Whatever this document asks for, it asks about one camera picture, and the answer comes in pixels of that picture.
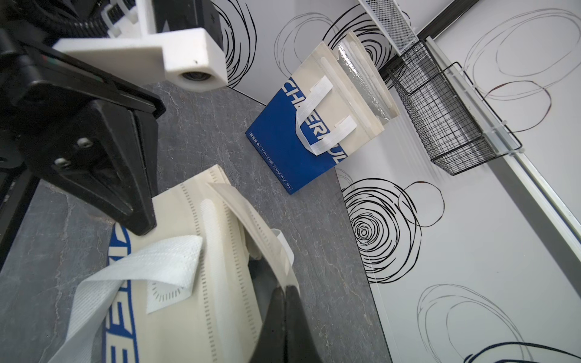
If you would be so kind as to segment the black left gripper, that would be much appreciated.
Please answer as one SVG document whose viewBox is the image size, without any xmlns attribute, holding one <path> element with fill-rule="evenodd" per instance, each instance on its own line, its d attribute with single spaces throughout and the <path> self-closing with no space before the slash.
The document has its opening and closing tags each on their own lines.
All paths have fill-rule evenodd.
<svg viewBox="0 0 581 363">
<path fill-rule="evenodd" d="M 143 88 L 1 33 L 1 167 L 25 161 L 34 175 L 139 236 L 157 225 L 156 118 L 165 110 Z"/>
</svg>

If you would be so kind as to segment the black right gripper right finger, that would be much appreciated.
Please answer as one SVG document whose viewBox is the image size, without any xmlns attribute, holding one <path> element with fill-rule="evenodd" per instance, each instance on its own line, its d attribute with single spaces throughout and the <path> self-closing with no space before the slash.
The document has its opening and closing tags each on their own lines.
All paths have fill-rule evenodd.
<svg viewBox="0 0 581 363">
<path fill-rule="evenodd" d="M 284 361 L 288 363 L 321 363 L 296 286 L 285 290 L 285 348 Z"/>
</svg>

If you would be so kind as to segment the blue beige bag first row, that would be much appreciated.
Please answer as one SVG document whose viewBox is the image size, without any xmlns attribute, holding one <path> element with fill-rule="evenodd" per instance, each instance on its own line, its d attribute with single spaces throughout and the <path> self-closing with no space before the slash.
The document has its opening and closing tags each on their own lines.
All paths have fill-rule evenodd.
<svg viewBox="0 0 581 363">
<path fill-rule="evenodd" d="M 364 45 L 320 43 L 246 131 L 290 195 L 379 136 L 400 115 Z"/>
</svg>

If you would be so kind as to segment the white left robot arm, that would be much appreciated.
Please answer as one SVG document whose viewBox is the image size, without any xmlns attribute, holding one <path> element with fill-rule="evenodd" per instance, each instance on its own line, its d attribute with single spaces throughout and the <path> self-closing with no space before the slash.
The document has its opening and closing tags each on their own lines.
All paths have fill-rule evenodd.
<svg viewBox="0 0 581 363">
<path fill-rule="evenodd" d="M 63 1 L 1 4 L 1 150 L 133 234 L 157 225 L 160 98 L 55 49 L 104 40 L 132 1 L 79 19 Z"/>
</svg>

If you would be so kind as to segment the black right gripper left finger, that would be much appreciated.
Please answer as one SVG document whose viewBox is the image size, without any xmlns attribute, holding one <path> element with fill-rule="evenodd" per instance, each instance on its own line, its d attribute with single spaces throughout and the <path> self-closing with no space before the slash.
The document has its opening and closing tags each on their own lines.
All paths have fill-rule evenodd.
<svg viewBox="0 0 581 363">
<path fill-rule="evenodd" d="M 273 292 L 263 323 L 260 337 L 250 363 L 278 362 L 286 360 L 286 300 L 284 290 L 277 287 Z"/>
</svg>

